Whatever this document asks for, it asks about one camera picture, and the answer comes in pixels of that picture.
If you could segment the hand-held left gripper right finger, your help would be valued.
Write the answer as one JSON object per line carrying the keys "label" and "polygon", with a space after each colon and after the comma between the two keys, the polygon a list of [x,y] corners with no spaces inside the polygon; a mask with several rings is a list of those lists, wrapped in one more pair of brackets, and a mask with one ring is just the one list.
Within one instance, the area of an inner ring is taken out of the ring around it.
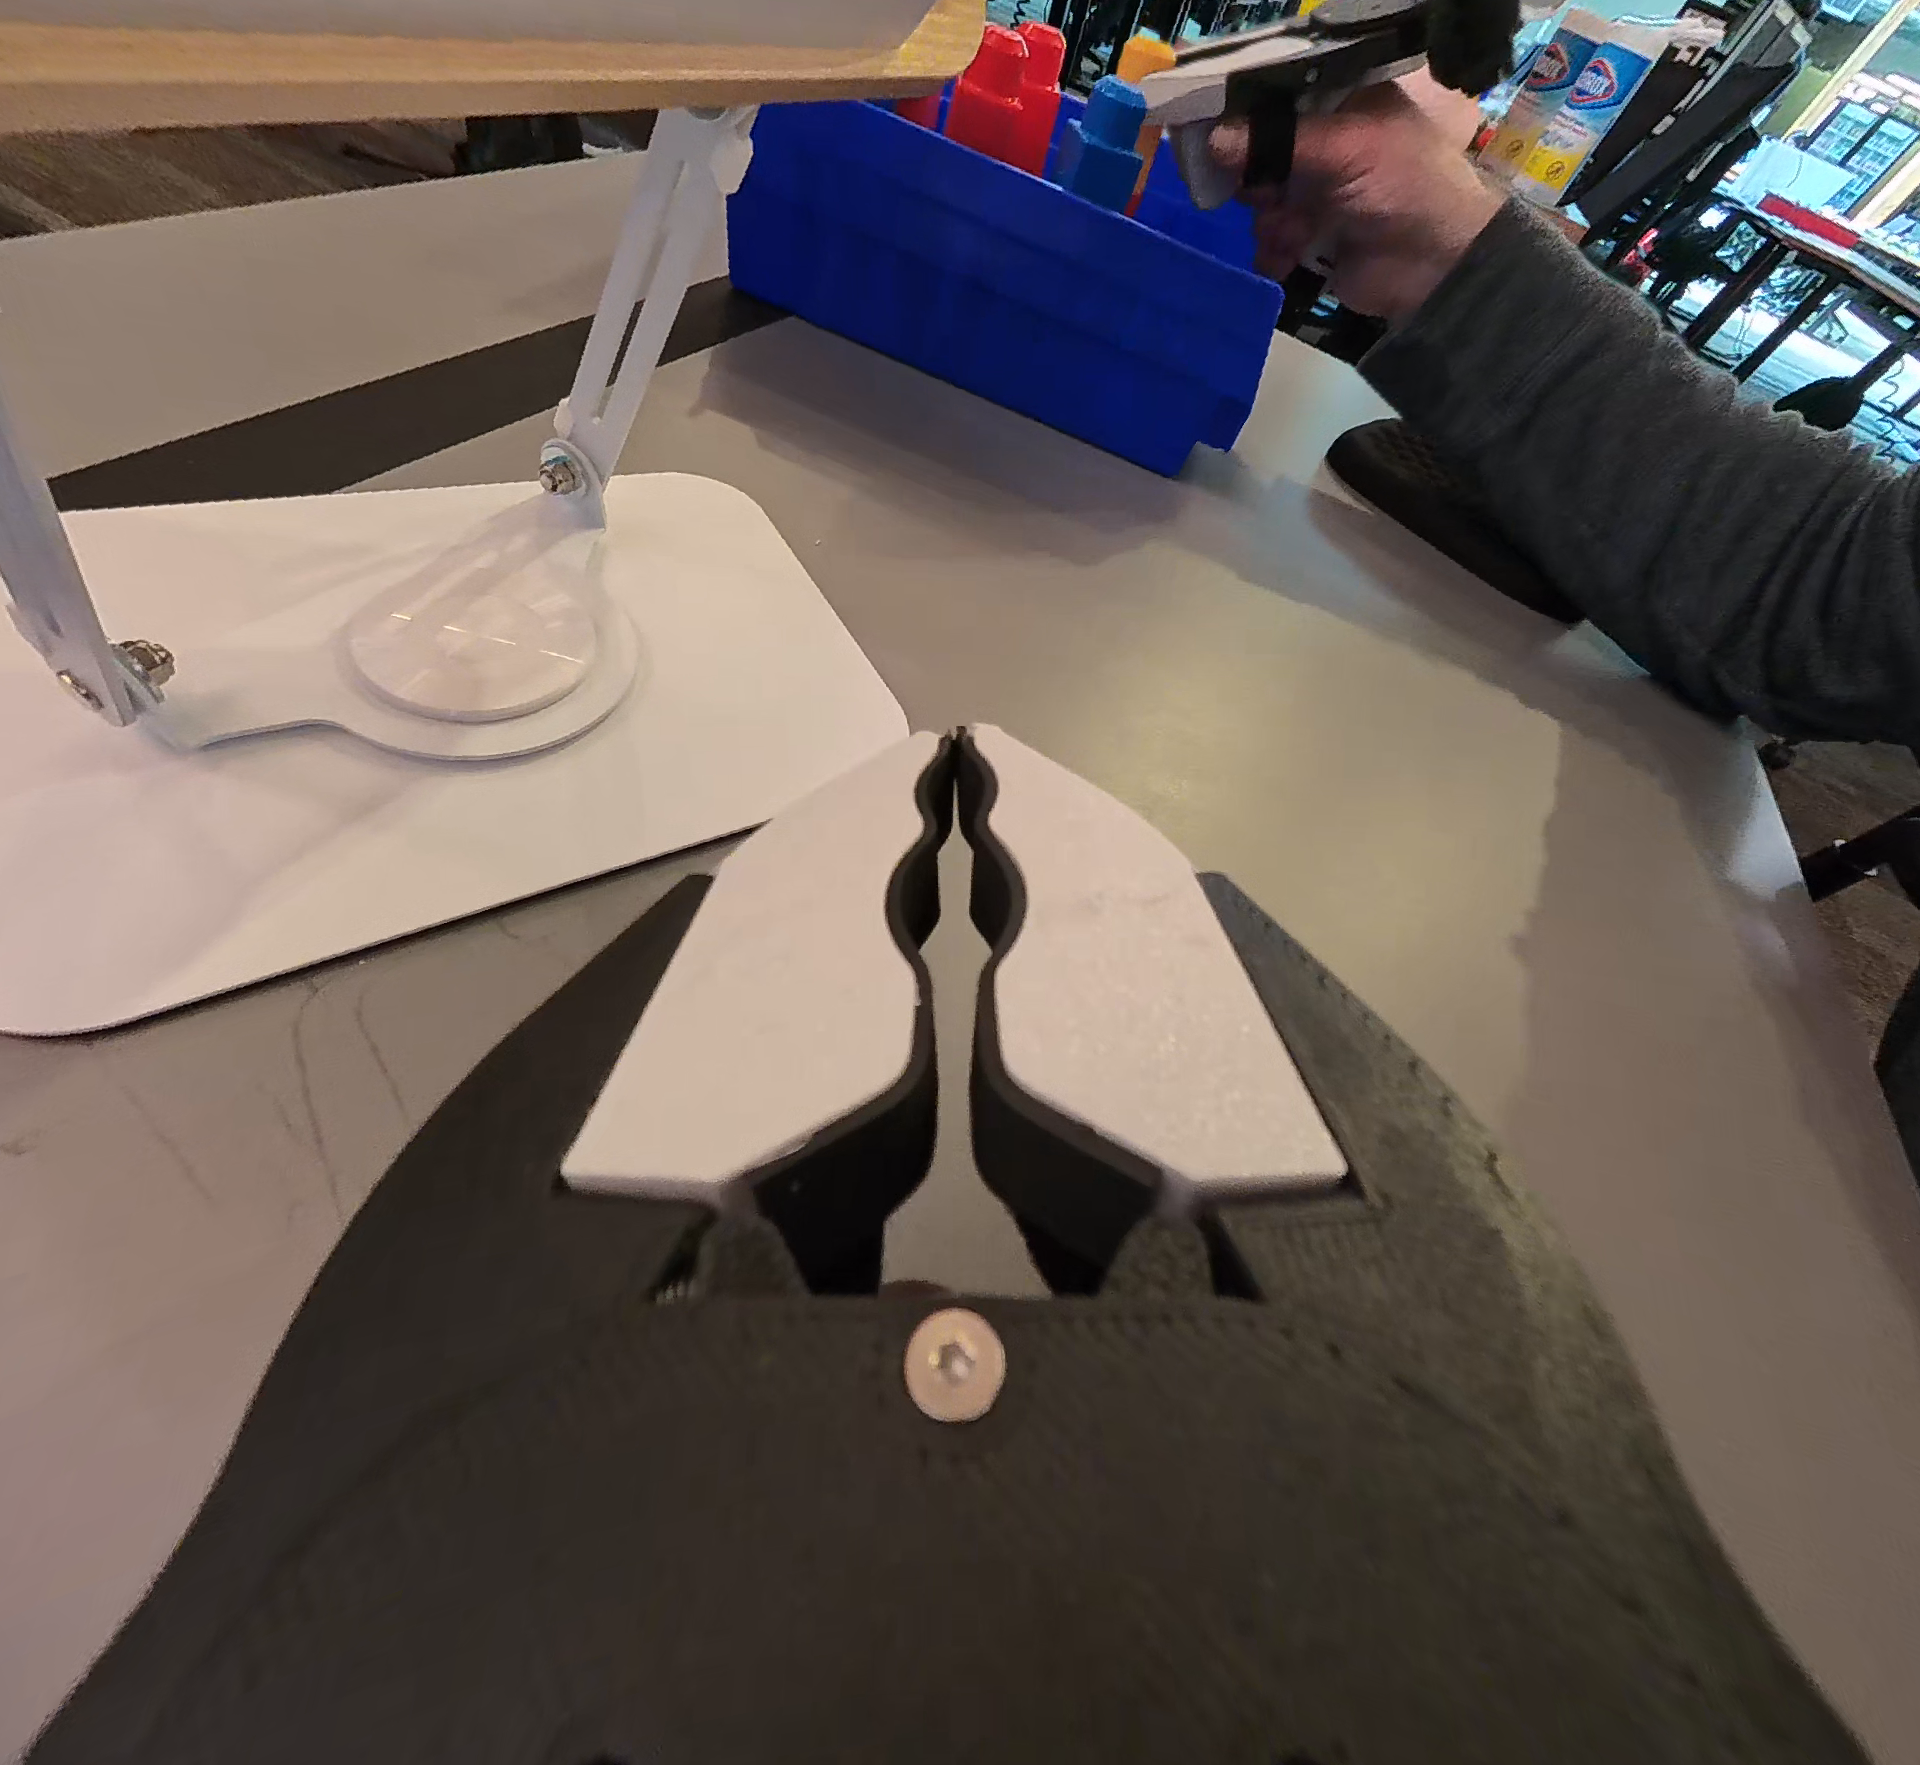
{"label": "hand-held left gripper right finger", "polygon": [[999,726],[953,740],[973,1159],[1048,1284],[1095,1292],[1147,1222],[1325,1202],[1352,1167],[1186,853]]}

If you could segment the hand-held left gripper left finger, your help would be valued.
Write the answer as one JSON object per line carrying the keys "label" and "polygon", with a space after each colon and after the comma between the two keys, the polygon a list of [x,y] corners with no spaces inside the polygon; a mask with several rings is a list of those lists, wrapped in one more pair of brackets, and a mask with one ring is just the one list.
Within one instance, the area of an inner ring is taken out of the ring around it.
{"label": "hand-held left gripper left finger", "polygon": [[731,852],[563,1155],[582,1195],[754,1211],[815,1292],[871,1294],[926,1179],[950,738],[917,731]]}

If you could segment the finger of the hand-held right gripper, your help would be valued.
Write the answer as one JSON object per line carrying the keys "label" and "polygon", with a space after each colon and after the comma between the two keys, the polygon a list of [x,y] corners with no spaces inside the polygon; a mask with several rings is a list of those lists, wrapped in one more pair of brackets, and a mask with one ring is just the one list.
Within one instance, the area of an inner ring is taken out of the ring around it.
{"label": "finger of the hand-held right gripper", "polygon": [[1424,52],[1228,52],[1152,73],[1138,91],[1149,122],[1213,125],[1268,97],[1341,97],[1426,63]]}
{"label": "finger of the hand-held right gripper", "polygon": [[1199,209],[1220,209],[1242,193],[1250,139],[1242,119],[1173,125],[1173,156]]}

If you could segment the blue plastic bin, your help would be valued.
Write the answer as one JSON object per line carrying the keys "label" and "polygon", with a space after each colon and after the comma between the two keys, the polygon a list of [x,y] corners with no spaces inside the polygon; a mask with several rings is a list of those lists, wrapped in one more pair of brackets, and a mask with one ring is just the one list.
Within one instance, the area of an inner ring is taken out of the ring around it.
{"label": "blue plastic bin", "polygon": [[1242,430],[1282,286],[869,102],[770,103],[733,286],[1159,476]]}

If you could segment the person's right forearm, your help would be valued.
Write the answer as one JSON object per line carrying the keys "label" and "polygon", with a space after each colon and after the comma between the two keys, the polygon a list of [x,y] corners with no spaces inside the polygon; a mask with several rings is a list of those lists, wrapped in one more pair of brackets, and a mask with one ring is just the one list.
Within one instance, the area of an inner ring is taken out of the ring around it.
{"label": "person's right forearm", "polygon": [[1361,372],[1694,710],[1915,747],[1915,470],[1746,400],[1509,200]]}

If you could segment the grey desk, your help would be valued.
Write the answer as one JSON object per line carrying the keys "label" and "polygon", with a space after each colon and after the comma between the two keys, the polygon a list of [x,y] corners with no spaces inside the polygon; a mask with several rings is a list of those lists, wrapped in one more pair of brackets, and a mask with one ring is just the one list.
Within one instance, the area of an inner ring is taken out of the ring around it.
{"label": "grey desk", "polygon": [[[1282,342],[1116,464],[695,305],[629,462],[754,497],[913,726],[996,722],[1228,873],[1498,1135],[1729,1556],[1915,1761],[1915,1191],[1753,752],[1343,499]],[[141,1598],[412,1129],[690,857],[125,1033],[5,1041],[5,1761]]]}

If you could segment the person's right hand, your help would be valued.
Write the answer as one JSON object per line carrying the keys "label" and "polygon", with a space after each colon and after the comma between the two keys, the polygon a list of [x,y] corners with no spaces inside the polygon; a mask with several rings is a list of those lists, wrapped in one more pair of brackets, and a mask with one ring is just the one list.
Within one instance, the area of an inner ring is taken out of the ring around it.
{"label": "person's right hand", "polygon": [[1253,212],[1257,270],[1315,270],[1346,308],[1391,328],[1437,291],[1507,198],[1455,133],[1396,82],[1298,115],[1290,173],[1250,176],[1253,130],[1220,122],[1210,161]]}

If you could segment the white wipes canister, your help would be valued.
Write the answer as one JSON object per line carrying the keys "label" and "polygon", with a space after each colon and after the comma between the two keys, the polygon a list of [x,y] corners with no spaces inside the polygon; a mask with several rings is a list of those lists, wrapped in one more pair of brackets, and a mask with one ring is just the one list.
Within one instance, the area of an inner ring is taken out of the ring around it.
{"label": "white wipes canister", "polygon": [[1607,22],[1559,110],[1541,132],[1530,175],[1554,206],[1573,198],[1579,173],[1619,122],[1632,95],[1667,49],[1664,24]]}
{"label": "white wipes canister", "polygon": [[1554,24],[1520,73],[1520,82],[1498,119],[1490,122],[1478,147],[1478,168],[1498,183],[1512,181],[1526,156],[1564,106],[1592,42],[1579,31]]}

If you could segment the black mesh wrist rest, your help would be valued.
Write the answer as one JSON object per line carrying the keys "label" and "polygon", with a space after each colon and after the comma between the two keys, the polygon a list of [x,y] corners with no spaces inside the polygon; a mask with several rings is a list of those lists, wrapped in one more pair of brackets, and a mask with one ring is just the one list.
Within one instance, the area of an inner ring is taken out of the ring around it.
{"label": "black mesh wrist rest", "polygon": [[1477,482],[1402,418],[1376,418],[1339,433],[1325,462],[1361,501],[1486,587],[1558,625],[1583,621],[1577,602],[1501,530]]}

